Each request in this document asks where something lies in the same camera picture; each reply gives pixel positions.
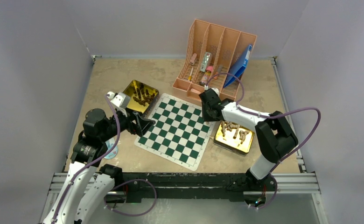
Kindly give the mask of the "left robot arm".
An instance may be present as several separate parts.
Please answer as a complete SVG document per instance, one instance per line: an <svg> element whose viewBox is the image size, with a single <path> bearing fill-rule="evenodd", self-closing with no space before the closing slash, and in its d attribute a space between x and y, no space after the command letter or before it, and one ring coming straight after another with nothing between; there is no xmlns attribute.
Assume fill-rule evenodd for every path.
<svg viewBox="0 0 364 224"><path fill-rule="evenodd" d="M100 166L101 160L117 145L114 142L107 147L106 142L114 136L119 137L124 130L141 137L154 124L154 120L142 118L138 112L124 115L118 111L108 118L102 109L88 111L83 122L84 129L73 147L67 177L43 223L88 223L106 194L124 185L121 168Z"/></svg>

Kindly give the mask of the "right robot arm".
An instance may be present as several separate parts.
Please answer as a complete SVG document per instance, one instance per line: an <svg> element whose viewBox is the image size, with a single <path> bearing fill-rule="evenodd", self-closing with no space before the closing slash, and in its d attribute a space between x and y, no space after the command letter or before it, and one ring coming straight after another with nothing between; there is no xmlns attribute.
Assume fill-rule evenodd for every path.
<svg viewBox="0 0 364 224"><path fill-rule="evenodd" d="M250 189L263 186L276 164L298 145L294 131L279 111L262 113L228 98L221 100L212 88L200 93L199 98L204 121L229 121L256 134L261 155L246 173L246 184Z"/></svg>

